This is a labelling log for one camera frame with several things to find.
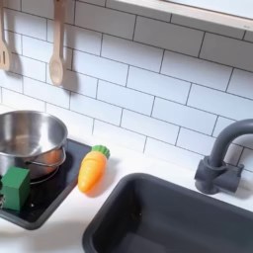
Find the pot handle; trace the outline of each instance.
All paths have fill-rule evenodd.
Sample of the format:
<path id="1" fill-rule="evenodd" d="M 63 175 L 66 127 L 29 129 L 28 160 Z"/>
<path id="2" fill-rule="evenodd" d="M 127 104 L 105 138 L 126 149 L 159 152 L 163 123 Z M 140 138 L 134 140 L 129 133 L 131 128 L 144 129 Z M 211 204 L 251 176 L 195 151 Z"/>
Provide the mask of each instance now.
<path id="1" fill-rule="evenodd" d="M 43 167 L 55 167 L 55 166 L 59 166 L 59 165 L 61 165 L 66 160 L 66 151 L 65 151 L 64 146 L 62 146 L 60 149 L 62 151 L 62 158 L 60 159 L 60 161 L 58 161 L 56 163 L 46 164 L 46 163 L 35 162 L 35 161 L 27 161 L 27 163 L 32 163 L 32 164 L 43 166 Z"/>

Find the toy carrot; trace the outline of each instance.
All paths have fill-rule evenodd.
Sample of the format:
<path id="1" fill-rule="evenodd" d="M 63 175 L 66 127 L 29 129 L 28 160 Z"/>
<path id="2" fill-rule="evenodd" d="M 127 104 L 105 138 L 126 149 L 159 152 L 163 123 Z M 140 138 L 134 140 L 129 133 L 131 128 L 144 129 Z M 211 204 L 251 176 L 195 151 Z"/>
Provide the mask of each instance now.
<path id="1" fill-rule="evenodd" d="M 78 188 L 89 192 L 104 176 L 110 150 L 105 146 L 94 146 L 83 159 L 78 176 Z"/>

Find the white countertop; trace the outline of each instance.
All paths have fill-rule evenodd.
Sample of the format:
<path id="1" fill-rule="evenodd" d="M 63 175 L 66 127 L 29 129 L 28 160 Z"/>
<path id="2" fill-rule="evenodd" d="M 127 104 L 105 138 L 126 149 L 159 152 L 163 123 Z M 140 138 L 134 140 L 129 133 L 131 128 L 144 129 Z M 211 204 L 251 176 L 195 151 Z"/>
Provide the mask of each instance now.
<path id="1" fill-rule="evenodd" d="M 82 235 L 119 180 L 130 173 L 142 172 L 195 190 L 195 171 L 159 161 L 93 137 L 76 138 L 90 145 L 102 143 L 111 149 L 107 173 L 93 195 L 87 197 L 75 188 L 49 220 L 38 230 L 26 231 L 0 219 L 0 252 L 83 252 Z M 219 193 L 215 198 L 253 211 L 253 193 L 239 189 L 236 195 Z"/>

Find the white subway tile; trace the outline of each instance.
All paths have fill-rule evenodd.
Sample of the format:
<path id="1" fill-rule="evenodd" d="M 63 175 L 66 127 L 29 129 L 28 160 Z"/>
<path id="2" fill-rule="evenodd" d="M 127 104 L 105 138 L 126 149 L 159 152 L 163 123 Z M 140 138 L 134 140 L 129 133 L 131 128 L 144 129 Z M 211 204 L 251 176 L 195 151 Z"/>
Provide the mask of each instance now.
<path id="1" fill-rule="evenodd" d="M 241 146 L 230 144 L 226 152 L 224 161 L 232 165 L 237 165 L 241 156 L 241 152 L 242 152 Z"/>
<path id="2" fill-rule="evenodd" d="M 20 56 L 18 54 L 12 54 L 13 72 L 28 76 L 39 81 L 45 81 L 45 63 Z"/>
<path id="3" fill-rule="evenodd" d="M 228 127 L 229 125 L 233 123 L 235 123 L 235 121 L 219 116 L 217 118 L 215 129 L 212 135 L 214 137 L 217 137 L 221 133 L 222 130 L 224 130 L 226 127 Z"/>
<path id="4" fill-rule="evenodd" d="M 222 130 L 229 125 L 235 123 L 233 120 L 229 120 L 223 117 L 218 117 L 216 126 L 213 132 L 213 136 L 217 137 Z M 245 134 L 233 140 L 234 143 L 253 149 L 253 134 Z"/>
<path id="5" fill-rule="evenodd" d="M 134 40 L 198 56 L 204 32 L 137 17 Z"/>
<path id="6" fill-rule="evenodd" d="M 9 113 L 9 112 L 13 112 L 15 111 L 15 109 L 13 108 L 10 108 L 10 107 L 6 107 L 6 106 L 3 106 L 3 105 L 0 105 L 0 114 L 6 114 L 6 113 Z"/>
<path id="7" fill-rule="evenodd" d="M 105 6 L 106 0 L 80 0 L 80 2 Z"/>
<path id="8" fill-rule="evenodd" d="M 27 77 L 24 77 L 24 94 L 63 108 L 69 108 L 69 91 Z"/>
<path id="9" fill-rule="evenodd" d="M 112 36 L 103 37 L 102 56 L 133 66 L 159 71 L 163 50 Z"/>
<path id="10" fill-rule="evenodd" d="M 159 120 L 123 110 L 122 127 L 141 134 L 175 144 L 179 127 Z"/>
<path id="11" fill-rule="evenodd" d="M 93 54 L 100 54 L 102 34 L 87 29 L 65 25 L 64 45 Z M 53 42 L 53 22 L 47 21 L 47 40 Z"/>
<path id="12" fill-rule="evenodd" d="M 166 51 L 161 73 L 213 89 L 225 91 L 232 72 L 231 67 Z"/>
<path id="13" fill-rule="evenodd" d="M 76 2 L 75 25 L 132 39 L 135 15 Z"/>
<path id="14" fill-rule="evenodd" d="M 52 56 L 52 43 L 43 42 L 37 39 L 22 37 L 23 42 L 23 56 L 27 56 L 33 59 L 38 59 L 43 62 L 50 62 Z M 65 60 L 65 67 L 71 68 L 72 50 L 64 48 L 63 57 Z"/>
<path id="15" fill-rule="evenodd" d="M 46 112 L 61 119 L 66 124 L 71 136 L 78 137 L 80 129 L 85 134 L 92 134 L 93 119 L 89 117 L 50 104 L 46 104 Z"/>
<path id="16" fill-rule="evenodd" d="M 4 7 L 20 11 L 21 0 L 4 0 Z"/>
<path id="17" fill-rule="evenodd" d="M 143 69 L 130 67 L 127 86 L 160 98 L 185 104 L 190 83 Z"/>
<path id="18" fill-rule="evenodd" d="M 5 41 L 12 52 L 22 54 L 21 35 L 5 31 Z"/>
<path id="19" fill-rule="evenodd" d="M 196 170 L 203 159 L 203 155 L 152 138 L 147 139 L 144 153 L 191 170 Z"/>
<path id="20" fill-rule="evenodd" d="M 243 164 L 245 169 L 253 172 L 253 150 L 245 148 L 242 152 L 239 164 Z"/>
<path id="21" fill-rule="evenodd" d="M 227 92 L 253 99 L 253 73 L 234 69 Z"/>
<path id="22" fill-rule="evenodd" d="M 52 84 L 48 67 L 46 70 L 46 83 Z M 96 78 L 66 70 L 60 87 L 69 91 L 96 98 L 97 84 L 98 80 Z"/>
<path id="23" fill-rule="evenodd" d="M 253 101 L 193 85 L 188 105 L 234 120 L 253 118 Z"/>
<path id="24" fill-rule="evenodd" d="M 253 32 L 247 31 L 244 39 L 248 42 L 253 42 Z"/>
<path id="25" fill-rule="evenodd" d="M 65 22 L 74 23 L 74 4 L 75 1 L 66 1 Z M 22 11 L 48 19 L 53 19 L 54 6 L 52 0 L 22 0 Z"/>
<path id="26" fill-rule="evenodd" d="M 85 52 L 74 50 L 73 69 L 124 86 L 127 82 L 127 65 Z"/>
<path id="27" fill-rule="evenodd" d="M 201 58 L 253 70 L 253 43 L 206 34 Z"/>
<path id="28" fill-rule="evenodd" d="M 211 134 L 216 121 L 215 115 L 159 98 L 155 99 L 152 116 L 206 134 Z"/>
<path id="29" fill-rule="evenodd" d="M 19 110 L 34 110 L 44 112 L 45 102 L 22 95 L 20 93 L 2 89 L 2 103 Z"/>
<path id="30" fill-rule="evenodd" d="M 154 101 L 153 96 L 104 81 L 99 81 L 98 99 L 145 115 L 151 114 Z"/>
<path id="31" fill-rule="evenodd" d="M 1 87 L 17 92 L 22 92 L 23 87 L 22 79 L 23 77 L 21 75 L 0 70 Z"/>
<path id="32" fill-rule="evenodd" d="M 177 145 L 202 155 L 210 155 L 214 142 L 215 138 L 211 136 L 181 128 Z M 225 162 L 237 165 L 241 152 L 241 146 L 231 144 L 227 150 L 227 154 L 224 159 Z"/>
<path id="33" fill-rule="evenodd" d="M 120 125 L 122 109 L 78 94 L 71 94 L 70 109 L 74 112 Z"/>
<path id="34" fill-rule="evenodd" d="M 9 31 L 41 40 L 46 39 L 46 19 L 44 18 L 5 9 L 4 25 Z"/>
<path id="35" fill-rule="evenodd" d="M 253 173 L 248 170 L 243 170 L 239 187 L 253 191 Z"/>
<path id="36" fill-rule="evenodd" d="M 139 152 L 143 151 L 146 140 L 143 135 L 99 121 L 94 122 L 93 134 Z"/>
<path id="37" fill-rule="evenodd" d="M 244 35 L 244 31 L 241 29 L 223 26 L 220 24 L 211 23 L 203 20 L 196 20 L 188 18 L 186 16 L 179 16 L 175 14 L 172 15 L 171 23 L 186 26 L 189 28 L 200 29 L 206 32 L 211 32 L 222 36 L 234 37 L 237 39 L 242 39 Z"/>
<path id="38" fill-rule="evenodd" d="M 139 5 L 132 5 L 126 2 L 120 2 L 118 0 L 107 0 L 107 7 L 116 9 L 119 11 L 133 13 L 139 16 L 144 16 L 147 18 L 152 18 L 155 20 L 170 22 L 170 19 L 171 19 L 170 13 L 158 11 L 152 8 L 146 8 Z"/>

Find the toy sink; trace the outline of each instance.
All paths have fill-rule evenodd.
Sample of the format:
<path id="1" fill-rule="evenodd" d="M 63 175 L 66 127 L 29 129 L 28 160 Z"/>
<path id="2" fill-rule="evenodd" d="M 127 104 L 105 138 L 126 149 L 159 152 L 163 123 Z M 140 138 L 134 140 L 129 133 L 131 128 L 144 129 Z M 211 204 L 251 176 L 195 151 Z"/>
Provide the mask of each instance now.
<path id="1" fill-rule="evenodd" d="M 86 253 L 252 253 L 253 213 L 146 174 L 115 187 L 83 236 Z"/>

